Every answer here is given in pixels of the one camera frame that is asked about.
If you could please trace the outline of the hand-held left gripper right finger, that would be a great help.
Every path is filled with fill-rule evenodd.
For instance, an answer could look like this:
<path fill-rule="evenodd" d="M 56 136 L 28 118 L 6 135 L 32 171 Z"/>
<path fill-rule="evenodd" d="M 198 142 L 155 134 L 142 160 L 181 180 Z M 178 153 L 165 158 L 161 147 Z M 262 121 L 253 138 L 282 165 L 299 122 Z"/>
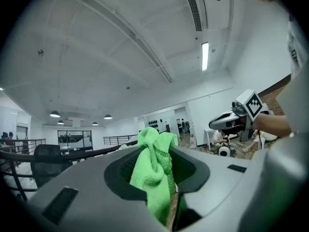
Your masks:
<path fill-rule="evenodd" d="M 232 191 L 249 161 L 170 147 L 172 172 L 177 187 L 177 206 L 172 231 L 179 231 L 207 216 Z"/>

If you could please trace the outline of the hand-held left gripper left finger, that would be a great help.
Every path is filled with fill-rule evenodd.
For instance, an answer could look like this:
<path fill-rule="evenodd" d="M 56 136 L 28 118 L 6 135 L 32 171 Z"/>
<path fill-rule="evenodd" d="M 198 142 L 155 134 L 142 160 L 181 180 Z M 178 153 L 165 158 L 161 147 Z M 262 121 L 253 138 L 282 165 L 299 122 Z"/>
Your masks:
<path fill-rule="evenodd" d="M 150 213 L 146 193 L 130 185 L 131 147 L 77 163 L 38 189 L 28 202 L 47 232 L 169 232 Z"/>

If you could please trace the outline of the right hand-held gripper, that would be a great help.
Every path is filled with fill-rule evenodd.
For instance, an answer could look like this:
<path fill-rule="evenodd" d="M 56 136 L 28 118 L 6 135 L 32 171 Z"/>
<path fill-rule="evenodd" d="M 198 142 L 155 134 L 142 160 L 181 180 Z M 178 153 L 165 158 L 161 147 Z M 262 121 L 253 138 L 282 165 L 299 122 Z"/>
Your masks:
<path fill-rule="evenodd" d="M 261 113 L 271 114 L 258 94 L 254 90 L 247 89 L 232 102 L 231 110 L 223 112 L 209 122 L 209 128 L 236 132 L 241 142 L 248 141 L 253 135 L 254 121 Z"/>

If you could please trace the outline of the green cloth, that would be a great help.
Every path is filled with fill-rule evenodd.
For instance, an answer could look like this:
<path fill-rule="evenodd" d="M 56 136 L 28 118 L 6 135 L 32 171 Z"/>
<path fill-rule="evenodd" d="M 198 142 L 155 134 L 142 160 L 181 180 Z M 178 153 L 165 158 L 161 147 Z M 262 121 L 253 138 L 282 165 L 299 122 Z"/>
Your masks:
<path fill-rule="evenodd" d="M 169 148 L 178 146 L 177 135 L 147 127 L 138 134 L 138 146 L 144 149 L 137 158 L 129 183 L 146 192 L 148 210 L 165 226 L 176 189 Z"/>

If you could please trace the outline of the person's right forearm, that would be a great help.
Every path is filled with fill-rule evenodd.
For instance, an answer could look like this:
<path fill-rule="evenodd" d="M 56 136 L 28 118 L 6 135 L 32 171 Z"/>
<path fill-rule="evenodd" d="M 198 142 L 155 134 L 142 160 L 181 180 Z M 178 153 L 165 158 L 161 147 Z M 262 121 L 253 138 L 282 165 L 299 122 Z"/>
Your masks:
<path fill-rule="evenodd" d="M 277 137 L 286 137 L 292 131 L 286 116 L 267 115 L 260 113 L 253 123 L 253 130 L 263 131 Z"/>

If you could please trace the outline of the white table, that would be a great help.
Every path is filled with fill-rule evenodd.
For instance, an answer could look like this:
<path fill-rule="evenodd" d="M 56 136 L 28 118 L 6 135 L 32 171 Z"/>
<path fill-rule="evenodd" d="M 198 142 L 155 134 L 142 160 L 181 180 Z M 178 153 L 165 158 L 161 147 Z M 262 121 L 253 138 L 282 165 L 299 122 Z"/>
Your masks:
<path fill-rule="evenodd" d="M 204 143 L 207 146 L 208 150 L 211 151 L 211 147 L 213 146 L 213 134 L 215 130 L 205 129 L 204 130 Z"/>

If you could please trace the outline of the white round device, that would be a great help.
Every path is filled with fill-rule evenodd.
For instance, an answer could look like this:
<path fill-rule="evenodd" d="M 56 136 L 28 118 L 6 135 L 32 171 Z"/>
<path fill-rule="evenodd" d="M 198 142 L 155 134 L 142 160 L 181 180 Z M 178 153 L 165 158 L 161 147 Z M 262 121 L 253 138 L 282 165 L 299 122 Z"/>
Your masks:
<path fill-rule="evenodd" d="M 231 148 L 229 146 L 221 146 L 218 149 L 218 155 L 219 156 L 223 156 L 223 157 L 231 157 L 232 151 Z"/>

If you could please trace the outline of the black mesh office chair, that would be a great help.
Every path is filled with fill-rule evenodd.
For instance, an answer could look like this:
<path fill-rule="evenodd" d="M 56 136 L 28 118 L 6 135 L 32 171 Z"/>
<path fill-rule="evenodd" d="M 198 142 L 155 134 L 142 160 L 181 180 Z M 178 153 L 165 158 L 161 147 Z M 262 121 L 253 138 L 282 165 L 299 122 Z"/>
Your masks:
<path fill-rule="evenodd" d="M 72 166 L 71 161 L 63 159 L 59 145 L 38 145 L 33 157 L 30 167 L 37 188 Z"/>

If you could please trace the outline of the glass partition window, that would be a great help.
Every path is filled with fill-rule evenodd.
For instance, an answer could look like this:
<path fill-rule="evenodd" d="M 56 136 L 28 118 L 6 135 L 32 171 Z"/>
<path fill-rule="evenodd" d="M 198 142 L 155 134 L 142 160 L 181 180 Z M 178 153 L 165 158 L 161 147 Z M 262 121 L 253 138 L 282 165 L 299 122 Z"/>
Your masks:
<path fill-rule="evenodd" d="M 58 130 L 57 136 L 61 150 L 93 147 L 90 130 Z"/>

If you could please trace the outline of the straight black metal railing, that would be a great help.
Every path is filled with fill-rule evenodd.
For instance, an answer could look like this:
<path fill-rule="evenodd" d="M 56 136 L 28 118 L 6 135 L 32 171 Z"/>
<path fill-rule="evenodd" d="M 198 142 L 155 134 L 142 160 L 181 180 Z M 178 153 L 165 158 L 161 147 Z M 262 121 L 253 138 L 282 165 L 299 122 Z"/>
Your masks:
<path fill-rule="evenodd" d="M 105 145 L 116 146 L 137 140 L 137 135 L 107 136 L 103 140 Z"/>

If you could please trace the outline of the ceiling strip light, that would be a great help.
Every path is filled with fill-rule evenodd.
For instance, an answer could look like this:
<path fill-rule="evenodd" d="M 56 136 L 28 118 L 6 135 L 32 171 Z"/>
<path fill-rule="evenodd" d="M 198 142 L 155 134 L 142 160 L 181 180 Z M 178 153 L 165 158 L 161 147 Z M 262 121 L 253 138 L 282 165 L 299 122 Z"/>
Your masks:
<path fill-rule="evenodd" d="M 202 46 L 202 71 L 206 71 L 208 68 L 208 60 L 209 60 L 209 43 L 205 42 L 201 46 Z"/>

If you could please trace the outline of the person's white shirt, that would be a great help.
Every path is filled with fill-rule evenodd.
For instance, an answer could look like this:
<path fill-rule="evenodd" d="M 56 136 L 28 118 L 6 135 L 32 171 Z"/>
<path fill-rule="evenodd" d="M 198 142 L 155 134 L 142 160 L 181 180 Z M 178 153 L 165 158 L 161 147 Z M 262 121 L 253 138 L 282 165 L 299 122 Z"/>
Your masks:
<path fill-rule="evenodd" d="M 277 97 L 283 109 L 283 136 L 294 132 L 309 132 L 309 42 L 290 15 L 287 48 L 291 58 L 291 81 Z"/>

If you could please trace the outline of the black curved metal railing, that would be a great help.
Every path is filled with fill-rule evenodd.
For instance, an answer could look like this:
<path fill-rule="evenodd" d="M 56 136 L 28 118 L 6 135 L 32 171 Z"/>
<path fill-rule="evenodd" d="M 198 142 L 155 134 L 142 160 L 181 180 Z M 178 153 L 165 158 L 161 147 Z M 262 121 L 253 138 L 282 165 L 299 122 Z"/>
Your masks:
<path fill-rule="evenodd" d="M 54 177 L 51 182 L 36 190 L 33 201 L 47 197 L 54 197 L 63 188 L 81 189 L 83 194 L 90 194 L 91 190 L 100 189 L 106 195 L 114 193 L 124 200 L 146 201 L 146 193 L 131 186 L 125 174 L 126 163 L 133 160 L 141 148 L 137 142 L 130 142 L 124 151 L 119 151 L 119 146 L 91 151 L 77 152 L 63 155 L 64 160 L 77 161 L 84 159 L 81 165 L 74 165 L 70 169 Z M 0 157 L 12 161 L 32 162 L 33 155 L 20 155 L 16 153 L 0 152 Z"/>

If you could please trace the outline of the ceiling air vent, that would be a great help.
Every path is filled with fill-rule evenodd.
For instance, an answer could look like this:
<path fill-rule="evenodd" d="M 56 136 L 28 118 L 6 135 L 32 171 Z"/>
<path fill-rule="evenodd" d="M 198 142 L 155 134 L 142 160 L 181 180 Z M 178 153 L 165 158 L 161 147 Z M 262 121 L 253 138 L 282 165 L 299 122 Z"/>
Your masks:
<path fill-rule="evenodd" d="M 187 0 L 197 32 L 208 28 L 207 13 L 204 0 Z"/>

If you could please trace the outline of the long ceiling rail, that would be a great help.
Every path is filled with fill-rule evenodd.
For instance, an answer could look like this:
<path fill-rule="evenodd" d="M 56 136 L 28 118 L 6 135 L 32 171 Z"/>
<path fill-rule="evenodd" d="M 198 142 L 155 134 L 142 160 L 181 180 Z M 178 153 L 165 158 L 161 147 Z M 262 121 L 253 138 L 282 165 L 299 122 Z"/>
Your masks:
<path fill-rule="evenodd" d="M 171 83 L 172 78 L 165 68 L 162 61 L 157 57 L 155 52 L 150 48 L 142 36 L 126 21 L 114 8 L 102 0 L 79 0 L 82 5 L 93 10 L 104 17 L 121 31 L 133 44 L 142 51 L 145 56 L 154 64 L 155 68 L 163 75 L 167 82 Z"/>

